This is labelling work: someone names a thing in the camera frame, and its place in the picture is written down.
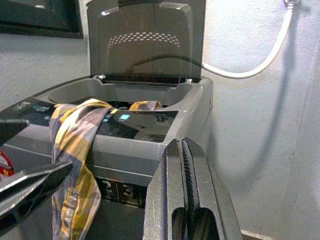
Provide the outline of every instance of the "dark picture frame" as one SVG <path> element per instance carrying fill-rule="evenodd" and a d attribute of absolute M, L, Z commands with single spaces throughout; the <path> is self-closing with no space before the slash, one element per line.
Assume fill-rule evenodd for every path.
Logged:
<path fill-rule="evenodd" d="M 83 39 L 79 0 L 0 0 L 0 33 Z"/>

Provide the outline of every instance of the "label sticker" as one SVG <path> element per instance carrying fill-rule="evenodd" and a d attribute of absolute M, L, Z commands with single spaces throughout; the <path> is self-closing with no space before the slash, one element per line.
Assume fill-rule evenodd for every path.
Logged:
<path fill-rule="evenodd" d="M 123 183 L 100 177 L 96 177 L 95 179 L 103 199 L 138 208 L 145 208 L 147 196 L 146 186 Z"/>

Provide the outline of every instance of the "red object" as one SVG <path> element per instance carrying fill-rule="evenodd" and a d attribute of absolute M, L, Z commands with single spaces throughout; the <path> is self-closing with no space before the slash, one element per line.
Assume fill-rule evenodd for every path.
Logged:
<path fill-rule="evenodd" d="M 0 175 L 10 177 L 15 173 L 10 158 L 0 150 Z"/>

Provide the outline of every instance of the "clothing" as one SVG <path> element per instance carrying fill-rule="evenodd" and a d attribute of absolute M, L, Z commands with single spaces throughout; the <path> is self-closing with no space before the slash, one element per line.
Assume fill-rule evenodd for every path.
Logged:
<path fill-rule="evenodd" d="M 130 110 L 155 110 L 157 101 L 134 103 Z M 86 158 L 98 128 L 108 113 L 117 109 L 90 99 L 75 106 L 58 104 L 50 121 L 53 143 L 52 163 L 72 160 L 73 168 L 52 196 L 53 240 L 84 240 L 101 202 L 94 175 L 86 167 Z"/>
<path fill-rule="evenodd" d="M 159 101 L 136 101 L 129 108 L 130 111 L 153 111 L 156 109 L 162 109 L 162 105 Z"/>

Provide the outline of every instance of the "black frame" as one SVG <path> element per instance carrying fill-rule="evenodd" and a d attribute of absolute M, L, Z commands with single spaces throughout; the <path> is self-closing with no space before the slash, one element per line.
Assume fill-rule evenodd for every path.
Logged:
<path fill-rule="evenodd" d="M 17 34 L 28 36 L 41 36 L 41 37 L 54 37 L 54 38 L 71 38 L 71 39 L 83 39 L 82 20 L 80 15 L 79 1 L 74 1 L 73 8 L 67 9 L 68 12 L 76 10 L 76 25 L 78 31 L 65 31 L 59 28 L 50 28 L 43 26 L 31 26 L 26 24 L 3 22 L 0 21 L 0 34 Z"/>

